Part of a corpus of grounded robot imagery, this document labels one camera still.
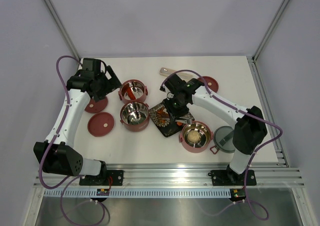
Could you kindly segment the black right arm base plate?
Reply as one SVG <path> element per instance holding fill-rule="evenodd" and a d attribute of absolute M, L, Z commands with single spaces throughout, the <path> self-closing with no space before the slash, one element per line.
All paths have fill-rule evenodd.
<path fill-rule="evenodd" d="M 232 170 L 211 170 L 207 175 L 211 178 L 213 186 L 244 186 L 245 182 L 247 186 L 256 186 L 257 180 L 255 171 L 249 169 L 246 176 L 246 172 L 237 174 Z"/>

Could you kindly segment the orange roasted meat piece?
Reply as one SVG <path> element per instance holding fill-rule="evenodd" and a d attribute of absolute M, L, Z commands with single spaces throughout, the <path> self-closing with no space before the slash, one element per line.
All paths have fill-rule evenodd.
<path fill-rule="evenodd" d="M 156 111 L 156 115 L 160 125 L 166 126 L 170 122 L 170 115 L 164 106 Z"/>

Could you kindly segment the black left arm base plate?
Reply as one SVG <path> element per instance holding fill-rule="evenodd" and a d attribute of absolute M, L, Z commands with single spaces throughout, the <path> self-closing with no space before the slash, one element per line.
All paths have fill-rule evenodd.
<path fill-rule="evenodd" d="M 107 170 L 100 175 L 86 175 L 84 178 L 80 178 L 80 186 L 122 186 L 124 180 L 123 170 Z"/>

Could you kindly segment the metal food tongs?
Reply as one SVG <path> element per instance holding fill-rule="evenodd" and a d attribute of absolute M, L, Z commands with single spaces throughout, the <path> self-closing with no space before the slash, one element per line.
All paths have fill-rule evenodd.
<path fill-rule="evenodd" d="M 193 120 L 194 119 L 192 117 L 177 117 L 174 121 L 181 122 L 183 125 L 189 125 L 193 122 Z"/>

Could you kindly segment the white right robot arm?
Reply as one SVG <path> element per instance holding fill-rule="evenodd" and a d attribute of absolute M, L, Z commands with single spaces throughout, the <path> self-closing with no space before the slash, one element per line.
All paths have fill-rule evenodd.
<path fill-rule="evenodd" d="M 226 100 L 210 90 L 204 79 L 192 78 L 186 82 L 173 73 L 160 86 L 162 92 L 166 89 L 173 96 L 164 99 L 163 104 L 172 120 L 186 115 L 191 104 L 211 112 L 233 129 L 235 151 L 225 171 L 230 183 L 239 184 L 245 178 L 244 172 L 254 150 L 267 135 L 261 109 L 257 106 L 246 108 Z"/>

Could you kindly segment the white steamed bun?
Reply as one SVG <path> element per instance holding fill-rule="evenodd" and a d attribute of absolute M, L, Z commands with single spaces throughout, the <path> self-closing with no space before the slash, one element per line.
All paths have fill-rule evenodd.
<path fill-rule="evenodd" d="M 188 133 L 187 140 L 192 144 L 196 144 L 201 140 L 201 135 L 198 131 L 192 130 Z"/>

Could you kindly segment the dark red lid under arm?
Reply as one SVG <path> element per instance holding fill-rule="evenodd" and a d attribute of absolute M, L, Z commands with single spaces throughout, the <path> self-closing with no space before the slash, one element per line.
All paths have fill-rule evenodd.
<path fill-rule="evenodd" d="M 95 101 L 93 98 L 89 101 L 84 111 L 90 114 L 96 114 L 103 111 L 108 105 L 107 97 L 104 97 L 102 100 Z"/>

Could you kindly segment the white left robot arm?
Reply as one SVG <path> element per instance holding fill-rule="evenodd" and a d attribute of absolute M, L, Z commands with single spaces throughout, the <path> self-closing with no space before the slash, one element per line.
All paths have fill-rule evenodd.
<path fill-rule="evenodd" d="M 95 58 L 83 58 L 80 69 L 67 81 L 61 80 L 65 98 L 58 118 L 44 141 L 36 142 L 33 152 L 43 173 L 76 177 L 90 176 L 97 185 L 108 180 L 102 162 L 83 157 L 74 149 L 76 132 L 90 100 L 99 102 L 122 84 L 111 66 Z"/>

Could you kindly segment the red sausage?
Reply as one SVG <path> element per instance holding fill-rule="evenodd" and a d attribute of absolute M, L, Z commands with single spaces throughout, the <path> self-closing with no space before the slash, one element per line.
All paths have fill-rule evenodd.
<path fill-rule="evenodd" d="M 127 88 L 127 95 L 130 98 L 130 100 L 136 100 L 135 92 L 135 87 L 133 85 L 129 85 Z"/>

